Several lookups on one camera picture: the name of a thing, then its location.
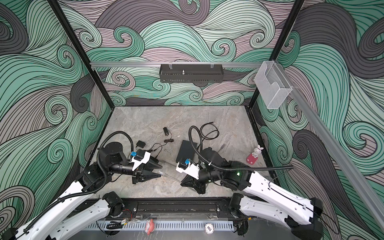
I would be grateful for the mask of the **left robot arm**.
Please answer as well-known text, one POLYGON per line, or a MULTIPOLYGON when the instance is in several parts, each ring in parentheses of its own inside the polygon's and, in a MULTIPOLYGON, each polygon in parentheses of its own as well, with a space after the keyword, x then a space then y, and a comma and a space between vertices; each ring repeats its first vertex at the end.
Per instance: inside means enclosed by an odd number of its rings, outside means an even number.
POLYGON ((137 184, 161 177, 154 173, 155 169, 162 169, 162 166, 150 152, 136 151, 127 133, 113 132, 101 143, 96 162, 86 167, 57 200, 23 226, 5 231, 1 238, 67 240, 102 218, 119 218, 125 211, 125 205, 115 192, 105 194, 74 216, 70 214, 110 183, 114 174, 131 176, 133 184, 137 184))

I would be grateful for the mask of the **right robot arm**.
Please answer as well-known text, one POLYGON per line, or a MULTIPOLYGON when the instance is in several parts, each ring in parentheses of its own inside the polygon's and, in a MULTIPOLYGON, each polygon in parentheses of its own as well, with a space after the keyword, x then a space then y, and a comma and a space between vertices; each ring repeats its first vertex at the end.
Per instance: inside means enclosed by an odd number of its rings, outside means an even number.
POLYGON ((229 204, 233 216, 257 217, 281 224, 300 240, 323 238, 321 200, 295 195, 259 174, 261 168, 227 161, 212 148, 203 149, 202 144, 195 145, 193 130, 197 131, 201 143, 205 140, 200 128, 189 128, 190 144, 199 161, 195 163, 190 158, 178 160, 177 172, 186 174, 181 186, 192 188, 202 195, 209 183, 219 182, 220 186, 234 191, 229 204))

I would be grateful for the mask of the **small black power adapter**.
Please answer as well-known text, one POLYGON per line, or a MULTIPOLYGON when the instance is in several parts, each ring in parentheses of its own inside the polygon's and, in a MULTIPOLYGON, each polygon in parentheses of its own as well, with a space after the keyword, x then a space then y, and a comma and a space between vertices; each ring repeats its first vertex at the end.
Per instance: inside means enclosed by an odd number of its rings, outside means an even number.
POLYGON ((164 145, 160 144, 160 143, 154 143, 150 148, 148 149, 145 149, 146 147, 146 143, 143 142, 143 141, 138 141, 136 143, 136 150, 144 150, 144 151, 147 151, 149 153, 152 153, 152 152, 156 152, 157 150, 159 150, 158 154, 156 155, 156 158, 160 155, 164 145))

